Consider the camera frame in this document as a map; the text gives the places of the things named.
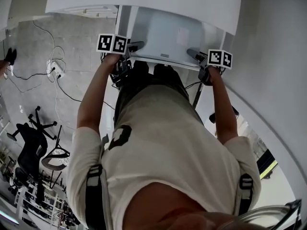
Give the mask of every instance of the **grey wall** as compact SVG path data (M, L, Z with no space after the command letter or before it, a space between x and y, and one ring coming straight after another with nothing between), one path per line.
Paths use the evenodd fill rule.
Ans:
M307 183L306 30L307 0L242 0L233 69L224 75L289 152L265 141L296 198L306 196ZM290 157L303 177L293 173Z

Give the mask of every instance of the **glass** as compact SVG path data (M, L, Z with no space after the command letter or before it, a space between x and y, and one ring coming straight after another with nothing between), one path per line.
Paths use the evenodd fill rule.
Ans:
M296 200L284 206L265 206L251 210L233 221L223 224L218 230L276 230L297 210L294 230L297 227L302 200Z

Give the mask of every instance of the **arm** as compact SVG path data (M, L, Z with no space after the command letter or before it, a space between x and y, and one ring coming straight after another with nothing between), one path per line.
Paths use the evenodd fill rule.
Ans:
M225 144L238 136L236 115L219 71L215 67L209 67L209 73L213 85L217 139Z
M77 128L89 127L99 134L99 123L106 83L120 55L107 55L95 73L79 107Z
M10 65L8 61L0 60L0 77L5 73L6 68Z

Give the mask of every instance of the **black strap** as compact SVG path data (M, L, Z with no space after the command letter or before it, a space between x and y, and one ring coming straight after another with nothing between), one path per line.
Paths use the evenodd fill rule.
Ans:
M253 179L249 174L244 174L240 177L240 188L242 197L240 202L239 215L248 212L251 201L253 199Z
M102 165L90 168L86 180L85 218L90 230L106 230L104 210L102 205L102 185L100 175Z

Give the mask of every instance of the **black device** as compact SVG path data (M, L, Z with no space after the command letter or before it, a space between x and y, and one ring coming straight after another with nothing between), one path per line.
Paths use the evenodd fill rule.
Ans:
M198 61L200 66L200 71L198 73L199 80L206 86L212 86L212 83L210 81L210 74L208 71L208 55L201 52L196 51L194 49L189 48L187 50L187 54ZM225 71L225 68L218 67L220 74L222 75Z
M38 182L39 161L46 154L48 144L41 130L31 128L27 123L16 126L14 135L7 135L16 140L15 136L20 133L24 139L24 148L18 157L19 168L16 168L15 175L18 181L27 187L31 181Z
M111 80L117 88L120 88L121 85L123 85L125 79L130 73L130 70L132 69L131 61L129 60L131 53L140 50L144 47L144 45L145 43L143 41L127 44L126 54L120 57L118 63L114 67L114 70L110 74Z

